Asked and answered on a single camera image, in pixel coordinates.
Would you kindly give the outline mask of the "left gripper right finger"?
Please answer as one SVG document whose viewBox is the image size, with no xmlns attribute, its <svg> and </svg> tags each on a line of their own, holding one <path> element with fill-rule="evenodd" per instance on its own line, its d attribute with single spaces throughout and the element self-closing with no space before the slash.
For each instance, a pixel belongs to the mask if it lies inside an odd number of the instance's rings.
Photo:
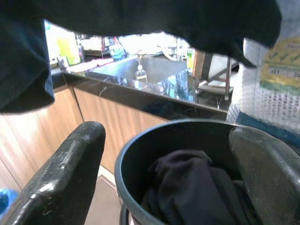
<svg viewBox="0 0 300 225">
<path fill-rule="evenodd" d="M 253 127 L 234 128 L 229 144 L 262 223 L 298 225 L 299 155 L 283 141 Z"/>
</svg>

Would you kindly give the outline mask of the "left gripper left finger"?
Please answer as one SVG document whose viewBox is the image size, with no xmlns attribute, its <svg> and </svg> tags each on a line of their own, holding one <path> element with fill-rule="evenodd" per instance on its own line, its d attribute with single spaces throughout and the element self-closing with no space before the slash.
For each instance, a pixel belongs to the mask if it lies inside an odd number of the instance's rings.
<svg viewBox="0 0 300 225">
<path fill-rule="evenodd" d="M 2 225 L 83 225 L 94 196 L 105 128 L 79 125 L 19 193 Z"/>
</svg>

